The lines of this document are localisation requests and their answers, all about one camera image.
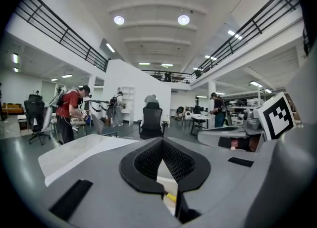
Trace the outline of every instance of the pants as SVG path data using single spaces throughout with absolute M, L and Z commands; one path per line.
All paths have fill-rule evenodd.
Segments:
M 56 118 L 57 118 L 57 129 L 58 129 L 58 132 L 61 133 L 63 142 L 68 143 L 75 140 L 73 127 L 70 124 L 70 119 L 60 117 L 58 115 L 56 116 Z
M 219 128 L 222 127 L 224 123 L 224 113 L 217 113 L 214 119 L 214 127 Z
M 1 113 L 1 121 L 4 121 L 1 101 L 0 101 L 0 113 Z

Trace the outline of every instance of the white shelving unit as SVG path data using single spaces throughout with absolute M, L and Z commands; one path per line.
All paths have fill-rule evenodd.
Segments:
M 135 88 L 134 87 L 121 87 L 123 93 L 122 103 L 125 104 L 125 108 L 121 109 L 123 119 L 129 121 L 129 125 L 134 122 L 134 99 L 135 99 Z

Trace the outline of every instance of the white partition wall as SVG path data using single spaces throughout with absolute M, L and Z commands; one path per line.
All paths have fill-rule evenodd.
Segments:
M 122 87 L 134 88 L 134 109 L 131 120 L 136 122 L 142 119 L 144 99 L 148 95 L 155 94 L 160 108 L 163 109 L 162 119 L 169 121 L 171 88 L 122 60 L 110 60 L 105 77 L 105 100 L 110 100 L 116 95 L 118 88 Z

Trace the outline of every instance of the yellow object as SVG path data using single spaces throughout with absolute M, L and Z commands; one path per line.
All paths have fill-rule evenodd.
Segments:
M 174 195 L 172 195 L 172 194 L 170 194 L 170 193 L 168 193 L 166 196 L 167 196 L 169 199 L 171 199 L 172 201 L 176 202 L 176 196 L 174 196 Z

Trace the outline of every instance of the jeans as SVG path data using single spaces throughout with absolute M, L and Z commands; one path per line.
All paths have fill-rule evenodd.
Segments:
M 214 119 L 214 127 L 219 128 L 222 127 L 224 123 L 224 113 L 219 112 L 216 114 L 215 119 Z

